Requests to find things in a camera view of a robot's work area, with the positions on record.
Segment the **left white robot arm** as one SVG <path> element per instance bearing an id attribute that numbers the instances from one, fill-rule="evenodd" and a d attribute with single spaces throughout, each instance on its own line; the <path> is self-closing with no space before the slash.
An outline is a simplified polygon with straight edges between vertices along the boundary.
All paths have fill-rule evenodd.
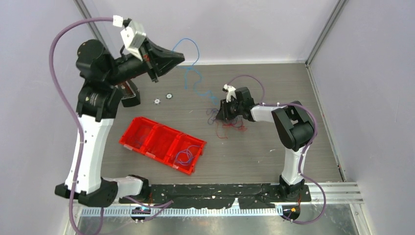
<path id="1" fill-rule="evenodd" d="M 127 54 L 114 58 L 99 40 L 91 39 L 79 46 L 76 67 L 84 84 L 74 110 L 78 139 L 68 177 L 55 187 L 57 196 L 100 208 L 127 196 L 139 203 L 149 199 L 151 188 L 146 178 L 137 175 L 124 178 L 101 176 L 106 140 L 123 98 L 118 85 L 142 74 L 148 74 L 152 81 L 157 81 L 158 77 L 182 63 L 185 57 L 149 39 L 144 40 L 138 51 L 139 57 Z"/>

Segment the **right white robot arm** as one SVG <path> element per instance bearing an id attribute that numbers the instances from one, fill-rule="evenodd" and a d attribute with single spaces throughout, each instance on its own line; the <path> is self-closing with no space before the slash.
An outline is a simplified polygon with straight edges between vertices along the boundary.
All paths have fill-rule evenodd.
<path id="1" fill-rule="evenodd" d="M 236 89 L 225 84 L 227 97 L 220 101 L 217 120 L 231 121 L 242 117 L 251 122 L 271 122 L 285 147 L 284 168 L 279 176 L 278 194 L 292 201 L 304 187 L 302 174 L 305 156 L 317 132 L 315 118 L 298 101 L 269 105 L 255 103 L 247 87 Z"/>

